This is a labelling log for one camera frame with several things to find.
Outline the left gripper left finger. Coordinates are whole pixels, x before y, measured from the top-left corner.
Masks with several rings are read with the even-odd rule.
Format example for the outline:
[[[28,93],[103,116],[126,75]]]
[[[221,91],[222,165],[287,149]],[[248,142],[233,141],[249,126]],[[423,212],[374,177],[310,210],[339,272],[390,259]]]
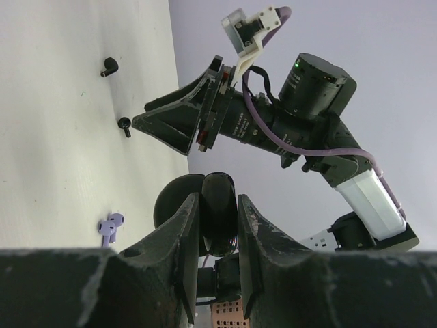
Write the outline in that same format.
[[[199,195],[121,253],[1,252],[2,327],[189,327],[194,323]]]

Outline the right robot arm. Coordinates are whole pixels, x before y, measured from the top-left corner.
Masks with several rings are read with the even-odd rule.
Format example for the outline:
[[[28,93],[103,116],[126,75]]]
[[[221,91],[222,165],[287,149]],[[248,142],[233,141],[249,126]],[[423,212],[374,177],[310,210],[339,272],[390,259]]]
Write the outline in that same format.
[[[253,94],[237,69],[215,57],[192,83],[145,105],[132,127],[187,155],[193,144],[204,152],[219,135],[265,150],[289,167],[305,158],[304,172],[317,172],[352,209],[303,244],[320,251],[408,251],[419,238],[384,179],[374,157],[364,151],[341,120],[356,91],[356,81],[342,68],[309,53],[294,62],[278,96],[267,72]]]

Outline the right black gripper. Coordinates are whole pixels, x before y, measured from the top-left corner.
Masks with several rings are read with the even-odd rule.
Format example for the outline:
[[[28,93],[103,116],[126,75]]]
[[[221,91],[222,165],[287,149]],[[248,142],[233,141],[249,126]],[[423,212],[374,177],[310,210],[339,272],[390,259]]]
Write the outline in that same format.
[[[198,150],[214,145],[231,98],[234,67],[215,55],[191,83],[145,104],[145,113],[132,119],[132,127],[187,156],[198,128]],[[191,107],[201,105],[201,109]]]

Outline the purple earbud right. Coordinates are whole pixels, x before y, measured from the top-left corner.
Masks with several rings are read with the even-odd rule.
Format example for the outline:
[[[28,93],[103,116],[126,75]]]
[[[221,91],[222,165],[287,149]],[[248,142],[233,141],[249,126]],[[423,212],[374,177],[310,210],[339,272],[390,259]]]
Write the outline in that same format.
[[[124,218],[123,214],[121,214],[121,213],[111,213],[108,216],[107,220],[115,225],[115,231],[110,236],[110,239],[109,239],[110,243],[115,243],[116,236],[117,236],[117,229],[124,224],[125,218]]]

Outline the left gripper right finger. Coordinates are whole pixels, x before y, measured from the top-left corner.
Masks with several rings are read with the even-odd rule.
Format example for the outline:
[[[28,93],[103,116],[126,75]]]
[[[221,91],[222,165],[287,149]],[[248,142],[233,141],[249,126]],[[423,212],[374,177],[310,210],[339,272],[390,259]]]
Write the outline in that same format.
[[[252,327],[435,327],[436,254],[312,251],[238,197],[240,283]]]

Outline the black earbud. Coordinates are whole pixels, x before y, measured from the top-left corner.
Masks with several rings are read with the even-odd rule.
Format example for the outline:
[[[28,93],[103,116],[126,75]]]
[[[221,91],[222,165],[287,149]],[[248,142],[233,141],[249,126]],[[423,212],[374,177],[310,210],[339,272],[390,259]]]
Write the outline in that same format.
[[[131,120],[130,118],[127,117],[121,117],[118,121],[117,121],[117,126],[124,131],[124,134],[127,138],[131,137],[131,133],[130,133],[130,127],[131,127]]]
[[[104,60],[104,70],[100,73],[101,77],[107,77],[116,73],[119,70],[118,62],[112,58],[108,57]]]

